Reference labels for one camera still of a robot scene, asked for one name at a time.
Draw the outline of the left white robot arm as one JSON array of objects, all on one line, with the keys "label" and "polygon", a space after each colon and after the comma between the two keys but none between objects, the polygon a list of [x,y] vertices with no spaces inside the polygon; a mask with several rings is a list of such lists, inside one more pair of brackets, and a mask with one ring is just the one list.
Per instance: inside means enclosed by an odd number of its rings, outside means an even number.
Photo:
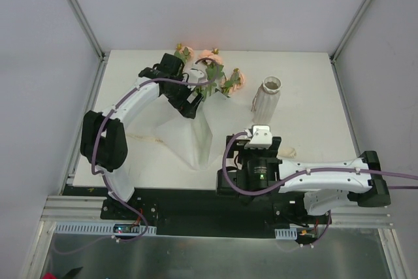
[{"label": "left white robot arm", "polygon": [[84,114],[80,153],[88,160],[92,174],[102,177],[109,196],[118,201],[115,211],[125,220],[138,212],[137,202],[131,199],[135,188],[124,169],[127,127],[162,95],[181,116],[195,118],[203,99],[195,88],[206,82],[206,75],[198,69],[185,72],[184,67],[179,57],[164,54],[159,63],[140,71],[135,83],[115,104]]}]

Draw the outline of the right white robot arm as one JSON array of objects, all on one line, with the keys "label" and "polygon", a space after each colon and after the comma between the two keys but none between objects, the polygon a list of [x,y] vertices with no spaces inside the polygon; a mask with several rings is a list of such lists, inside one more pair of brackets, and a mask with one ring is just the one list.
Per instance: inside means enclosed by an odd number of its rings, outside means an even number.
[{"label": "right white robot arm", "polygon": [[245,204],[269,202],[279,210],[294,196],[294,215],[301,223],[351,203],[365,208],[390,205],[389,188],[378,173],[375,152],[335,164],[300,163],[280,159],[280,144],[281,138],[268,130],[228,136],[216,194],[236,197]]}]

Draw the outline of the white wrapping paper sheet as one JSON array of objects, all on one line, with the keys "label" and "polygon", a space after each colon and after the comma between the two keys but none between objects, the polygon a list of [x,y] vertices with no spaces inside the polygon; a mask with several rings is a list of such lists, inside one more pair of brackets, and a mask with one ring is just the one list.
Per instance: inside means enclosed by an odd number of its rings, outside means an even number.
[{"label": "white wrapping paper sheet", "polygon": [[155,133],[188,166],[202,171],[223,153],[226,136],[244,130],[251,120],[249,106],[217,92],[199,105],[195,118],[172,118]]}]

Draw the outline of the pink flower bouquet white wrap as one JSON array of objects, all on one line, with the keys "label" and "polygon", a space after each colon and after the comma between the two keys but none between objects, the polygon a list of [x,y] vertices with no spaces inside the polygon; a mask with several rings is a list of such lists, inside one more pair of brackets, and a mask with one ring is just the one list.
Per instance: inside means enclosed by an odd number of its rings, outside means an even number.
[{"label": "pink flower bouquet white wrap", "polygon": [[204,101],[217,92],[230,97],[233,92],[244,87],[245,76],[239,68],[233,69],[229,74],[224,71],[224,62],[217,48],[203,50],[195,57],[191,47],[178,43],[174,55],[185,63],[184,78],[189,78],[189,70],[192,68],[205,70],[207,81],[212,83],[193,87],[196,92],[202,93]]}]

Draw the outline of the cream printed ribbon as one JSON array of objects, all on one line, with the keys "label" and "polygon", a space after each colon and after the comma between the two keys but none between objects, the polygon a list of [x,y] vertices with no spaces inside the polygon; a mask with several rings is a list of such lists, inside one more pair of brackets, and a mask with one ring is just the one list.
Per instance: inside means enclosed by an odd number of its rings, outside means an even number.
[{"label": "cream printed ribbon", "polygon": [[[166,144],[159,138],[151,137],[151,136],[144,136],[144,135],[137,135],[134,133],[128,133],[127,137],[131,139],[135,139],[140,142],[151,142],[151,143],[158,143],[165,146]],[[292,147],[281,147],[278,150],[278,157],[284,157],[286,159],[294,159],[297,156],[297,151],[295,148]]]}]

